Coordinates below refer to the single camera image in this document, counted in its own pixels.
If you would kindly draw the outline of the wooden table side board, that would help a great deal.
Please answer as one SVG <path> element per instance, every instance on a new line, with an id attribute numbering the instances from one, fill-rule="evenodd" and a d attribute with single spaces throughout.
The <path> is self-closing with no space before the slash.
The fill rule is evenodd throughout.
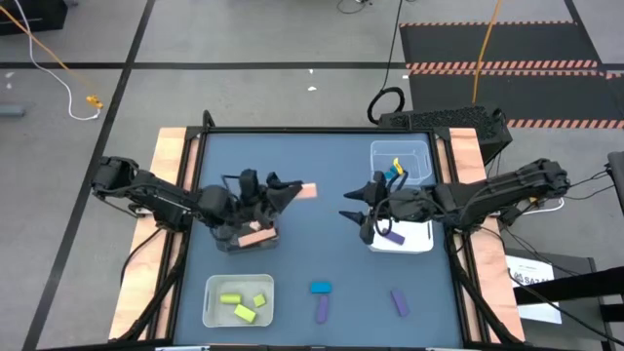
<path id="1" fill-rule="evenodd" d="M 192 188 L 199 139 L 185 128 L 163 128 L 155 145 L 150 172 L 183 187 Z M 121 285 L 109 337 L 119 338 L 138 319 L 164 282 L 179 254 L 183 235 L 157 232 L 151 216 L 136 221 L 128 263 Z"/>
<path id="2" fill-rule="evenodd" d="M 450 181 L 452 176 L 457 176 L 460 182 L 471 183 L 487 177 L 475 130 L 451 128 L 449 143 L 439 139 L 437 145 L 443 181 Z M 496 220 L 487 218 L 482 228 L 470 236 L 470 241 L 482 297 L 507 330 L 517 339 L 524 340 L 525 334 Z"/>

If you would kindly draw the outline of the black perforated computer case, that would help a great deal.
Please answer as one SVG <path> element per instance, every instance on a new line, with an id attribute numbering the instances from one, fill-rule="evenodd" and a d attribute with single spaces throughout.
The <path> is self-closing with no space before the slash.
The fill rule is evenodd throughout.
<path id="1" fill-rule="evenodd" d="M 489 164 L 513 138 L 505 113 L 498 107 L 474 105 L 433 111 L 401 111 L 382 114 L 377 126 L 384 129 L 473 129 L 484 164 Z"/>

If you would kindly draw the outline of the white paper sheet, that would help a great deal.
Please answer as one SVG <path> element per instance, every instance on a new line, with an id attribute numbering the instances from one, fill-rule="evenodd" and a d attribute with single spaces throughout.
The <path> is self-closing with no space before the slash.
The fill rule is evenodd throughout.
<path id="1" fill-rule="evenodd" d="M 517 281 L 523 285 L 533 285 L 555 279 L 553 267 L 548 263 L 512 255 L 507 255 L 506 261 L 514 278 L 514 288 L 518 286 Z M 562 323 L 561 313 L 547 303 L 520 305 L 518 311 L 523 320 L 556 325 Z"/>

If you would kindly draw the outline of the white plastic bin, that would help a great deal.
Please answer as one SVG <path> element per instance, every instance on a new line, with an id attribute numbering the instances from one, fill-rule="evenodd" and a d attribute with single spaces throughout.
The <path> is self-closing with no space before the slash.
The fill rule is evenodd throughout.
<path id="1" fill-rule="evenodd" d="M 429 252 L 434 246 L 433 221 L 413 222 L 380 219 L 378 229 L 384 232 L 391 230 L 405 237 L 405 242 L 399 246 L 383 237 L 376 228 L 373 229 L 373 241 L 369 245 L 372 252 L 391 254 L 422 254 Z"/>

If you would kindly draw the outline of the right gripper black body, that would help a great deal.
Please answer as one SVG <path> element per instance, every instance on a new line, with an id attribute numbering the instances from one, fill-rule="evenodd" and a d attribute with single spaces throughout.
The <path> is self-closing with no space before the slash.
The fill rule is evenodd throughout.
<path id="1" fill-rule="evenodd" d="M 399 175 L 387 180 L 382 172 L 374 173 L 366 185 L 374 189 L 374 202 L 366 203 L 370 207 L 367 214 L 370 225 L 364 228 L 374 229 L 380 217 L 425 222 L 437 215 L 437 205 L 424 190 L 405 188 L 407 175 L 404 173 L 401 180 Z"/>

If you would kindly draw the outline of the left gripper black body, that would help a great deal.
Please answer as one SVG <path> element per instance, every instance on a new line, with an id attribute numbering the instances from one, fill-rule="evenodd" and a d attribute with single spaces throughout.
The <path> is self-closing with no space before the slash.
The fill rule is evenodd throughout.
<path id="1" fill-rule="evenodd" d="M 239 195 L 230 189 L 229 179 L 238 181 Z M 221 180 L 234 203 L 234 212 L 230 217 L 235 225 L 257 221 L 260 229 L 274 226 L 274 219 L 267 210 L 266 187 L 259 184 L 256 170 L 245 169 L 239 175 L 222 175 Z"/>

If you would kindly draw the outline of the clear plastic bin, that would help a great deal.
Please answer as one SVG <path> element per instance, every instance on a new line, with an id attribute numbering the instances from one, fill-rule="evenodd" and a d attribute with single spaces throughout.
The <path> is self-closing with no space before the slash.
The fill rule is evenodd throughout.
<path id="1" fill-rule="evenodd" d="M 407 178 L 404 186 L 432 184 L 433 166 L 429 146 L 422 140 L 376 140 L 370 145 L 370 171 L 385 174 L 393 168 L 393 160 L 399 158 Z"/>

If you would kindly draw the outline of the salmon blocks in dark bin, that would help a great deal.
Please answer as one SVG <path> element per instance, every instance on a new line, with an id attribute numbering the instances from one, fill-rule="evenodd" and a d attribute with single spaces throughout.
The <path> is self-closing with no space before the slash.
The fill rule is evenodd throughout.
<path id="1" fill-rule="evenodd" d="M 267 240 L 272 240 L 276 236 L 277 232 L 274 228 L 262 229 L 239 237 L 238 245 L 240 248 L 245 248 L 248 246 L 262 243 Z"/>

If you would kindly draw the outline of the black beam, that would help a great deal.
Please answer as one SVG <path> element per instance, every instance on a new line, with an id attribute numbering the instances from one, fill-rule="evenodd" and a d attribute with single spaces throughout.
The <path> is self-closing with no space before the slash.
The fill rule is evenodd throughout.
<path id="1" fill-rule="evenodd" d="M 604 322 L 624 323 L 624 266 L 530 285 L 522 283 L 513 275 L 510 278 L 517 284 L 514 295 L 518 305 L 618 294 L 622 297 L 622 302 L 601 305 L 601 316 Z"/>

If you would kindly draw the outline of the dark transparent plastic bin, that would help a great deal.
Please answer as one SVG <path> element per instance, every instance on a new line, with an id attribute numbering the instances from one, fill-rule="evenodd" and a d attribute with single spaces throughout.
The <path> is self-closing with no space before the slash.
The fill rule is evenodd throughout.
<path id="1" fill-rule="evenodd" d="M 210 224 L 210 232 L 215 239 L 216 247 L 227 254 L 241 254 L 243 252 L 255 251 L 255 250 L 265 250 L 265 249 L 273 249 L 277 246 L 279 242 L 279 232 L 277 229 L 277 214 L 272 214 L 271 217 L 274 219 L 274 228 L 277 232 L 277 236 L 272 240 L 267 240 L 259 244 L 255 244 L 252 246 L 248 246 L 245 248 L 240 248 L 238 245 L 238 238 L 250 234 L 253 231 L 248 223 L 244 223 L 240 226 L 235 225 L 232 219 L 226 220 L 213 220 Z"/>

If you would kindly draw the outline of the black table frame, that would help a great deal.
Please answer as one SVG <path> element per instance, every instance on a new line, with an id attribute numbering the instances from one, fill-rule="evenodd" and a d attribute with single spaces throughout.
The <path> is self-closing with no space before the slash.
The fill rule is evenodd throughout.
<path id="1" fill-rule="evenodd" d="M 316 127 L 184 127 L 187 133 L 199 139 L 193 181 L 206 173 L 206 154 L 217 152 L 214 142 L 217 137 L 285 137 L 288 144 L 302 142 L 304 150 L 311 150 L 314 140 L 326 143 L 332 140 L 347 147 L 355 136 L 371 137 L 379 131 L 373 128 L 316 128 Z M 378 331 L 371 320 L 372 306 L 379 304 L 380 313 L 393 322 L 395 328 L 403 328 L 405 346 L 465 345 L 489 341 L 500 345 L 500 340 L 485 315 L 479 311 L 469 293 L 456 282 L 446 251 L 436 248 L 421 256 L 423 265 L 411 264 L 408 268 L 409 281 L 416 285 L 411 294 L 411 313 L 400 318 L 390 301 L 390 294 L 379 291 L 371 298 L 365 298 L 362 287 L 348 289 L 340 281 L 334 281 L 330 300 L 330 319 L 323 325 L 315 323 L 313 313 L 317 300 L 309 292 L 308 281 L 296 276 L 290 280 L 277 279 L 277 299 L 273 322 L 265 328 L 241 327 L 233 340 L 225 345 L 243 347 L 262 344 L 266 347 L 354 347 L 354 348 L 398 348 L 396 337 L 388 337 Z M 476 265 L 471 241 L 459 255 L 474 281 L 477 290 Z"/>

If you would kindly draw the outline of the yellow-green rectangular block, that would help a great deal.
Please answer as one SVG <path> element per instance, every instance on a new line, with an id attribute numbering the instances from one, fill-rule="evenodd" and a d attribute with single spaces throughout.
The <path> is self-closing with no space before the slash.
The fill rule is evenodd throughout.
<path id="1" fill-rule="evenodd" d="M 255 320 L 256 313 L 243 304 L 238 304 L 234 309 L 234 314 L 245 323 L 252 324 Z"/>

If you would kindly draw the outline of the pale grey plastic bin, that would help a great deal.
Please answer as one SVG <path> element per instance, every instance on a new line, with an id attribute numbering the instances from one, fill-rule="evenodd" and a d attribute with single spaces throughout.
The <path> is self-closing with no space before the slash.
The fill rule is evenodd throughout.
<path id="1" fill-rule="evenodd" d="M 234 314 L 236 304 L 222 304 L 222 293 L 238 293 L 242 303 L 256 313 L 252 324 Z M 267 303 L 256 308 L 254 297 L 263 293 Z M 274 317 L 274 279 L 268 274 L 213 275 L 206 282 L 203 323 L 207 328 L 268 327 Z"/>

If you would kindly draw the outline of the black hazard-striped floor mat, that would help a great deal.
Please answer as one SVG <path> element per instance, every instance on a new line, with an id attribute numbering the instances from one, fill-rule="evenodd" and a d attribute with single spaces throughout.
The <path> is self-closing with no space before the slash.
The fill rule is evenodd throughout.
<path id="1" fill-rule="evenodd" d="M 399 25 L 412 70 L 592 69 L 598 55 L 569 20 L 412 22 Z"/>
<path id="2" fill-rule="evenodd" d="M 512 128 L 624 130 L 624 77 L 594 70 L 417 71 L 409 77 L 415 109 L 498 107 Z"/>

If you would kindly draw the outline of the grey cabinet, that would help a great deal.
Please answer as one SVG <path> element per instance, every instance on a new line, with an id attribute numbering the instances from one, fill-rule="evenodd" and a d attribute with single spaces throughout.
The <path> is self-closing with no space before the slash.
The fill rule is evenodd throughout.
<path id="1" fill-rule="evenodd" d="M 595 269 L 593 260 L 554 253 L 541 253 L 542 256 L 562 268 L 579 274 L 591 273 Z M 597 297 L 564 301 L 561 307 L 601 332 L 611 334 L 610 327 L 602 321 Z M 548 346 L 566 350 L 613 351 L 615 344 L 583 328 L 567 316 L 561 325 L 531 321 L 521 318 L 526 340 L 533 346 Z"/>

